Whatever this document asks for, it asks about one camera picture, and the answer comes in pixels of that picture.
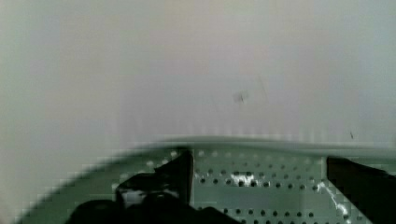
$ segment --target black plastic part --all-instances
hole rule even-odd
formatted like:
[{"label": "black plastic part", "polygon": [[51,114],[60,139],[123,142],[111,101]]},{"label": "black plastic part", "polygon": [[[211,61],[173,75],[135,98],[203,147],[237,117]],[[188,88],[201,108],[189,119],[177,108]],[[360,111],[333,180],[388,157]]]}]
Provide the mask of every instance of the black plastic part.
[{"label": "black plastic part", "polygon": [[148,195],[152,192],[173,192],[183,203],[191,197],[193,157],[186,148],[181,155],[165,165],[154,169],[155,174],[134,175],[116,188],[116,202],[127,208],[140,202],[131,202],[128,195]]},{"label": "black plastic part", "polygon": [[327,159],[327,177],[374,224],[396,223],[396,177],[342,158]]},{"label": "black plastic part", "polygon": [[121,208],[110,200],[94,200],[79,205],[66,224],[120,223]]},{"label": "black plastic part", "polygon": [[193,157],[187,147],[178,148],[181,155],[155,169],[156,175],[168,178],[172,187],[176,188],[179,193],[179,199],[184,203],[190,202],[192,174],[193,174]]}]

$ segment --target white wall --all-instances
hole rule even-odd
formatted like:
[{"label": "white wall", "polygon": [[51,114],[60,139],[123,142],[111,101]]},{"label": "white wall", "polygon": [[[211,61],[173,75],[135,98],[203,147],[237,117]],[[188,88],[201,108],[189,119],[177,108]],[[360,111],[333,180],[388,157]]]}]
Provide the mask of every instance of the white wall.
[{"label": "white wall", "polygon": [[15,216],[86,165],[181,134],[395,147],[395,10],[0,0],[0,198]]}]

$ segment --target gray metal surface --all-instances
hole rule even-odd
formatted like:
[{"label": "gray metal surface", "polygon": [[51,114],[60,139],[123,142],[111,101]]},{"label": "gray metal surface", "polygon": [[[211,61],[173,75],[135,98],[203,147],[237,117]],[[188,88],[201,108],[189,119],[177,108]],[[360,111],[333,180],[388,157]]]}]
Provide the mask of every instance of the gray metal surface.
[{"label": "gray metal surface", "polygon": [[[191,205],[197,209],[213,206],[248,224],[370,223],[326,179],[324,156],[237,142],[190,145],[194,155]],[[177,153],[159,144],[109,162],[53,192],[19,223],[64,223],[79,203],[113,199],[121,181],[153,172]]]}]

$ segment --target black object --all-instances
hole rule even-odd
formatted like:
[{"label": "black object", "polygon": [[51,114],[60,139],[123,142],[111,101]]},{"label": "black object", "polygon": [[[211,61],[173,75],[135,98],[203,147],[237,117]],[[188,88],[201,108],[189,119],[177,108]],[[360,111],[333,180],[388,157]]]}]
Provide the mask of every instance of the black object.
[{"label": "black object", "polygon": [[116,201],[96,200],[79,205],[66,224],[237,224],[212,207],[189,206],[193,158],[183,153],[155,169],[134,175],[116,188]]},{"label": "black object", "polygon": [[395,176],[347,159],[328,158],[327,177],[373,223],[396,223]]},{"label": "black object", "polygon": [[66,224],[120,223],[122,210],[113,201],[94,200],[79,205]]},{"label": "black object", "polygon": [[116,188],[116,202],[125,208],[140,204],[153,192],[167,192],[190,202],[193,157],[186,150],[176,159],[154,169],[154,174],[134,175]]}]

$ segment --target dark spot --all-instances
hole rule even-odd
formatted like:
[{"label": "dark spot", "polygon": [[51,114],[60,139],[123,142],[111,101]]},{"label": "dark spot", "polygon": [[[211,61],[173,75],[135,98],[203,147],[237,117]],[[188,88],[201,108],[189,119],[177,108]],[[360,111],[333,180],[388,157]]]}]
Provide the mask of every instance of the dark spot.
[{"label": "dark spot", "polygon": [[237,92],[236,94],[233,95],[233,100],[236,103],[244,103],[246,99],[248,98],[248,92],[247,91],[240,91]]}]

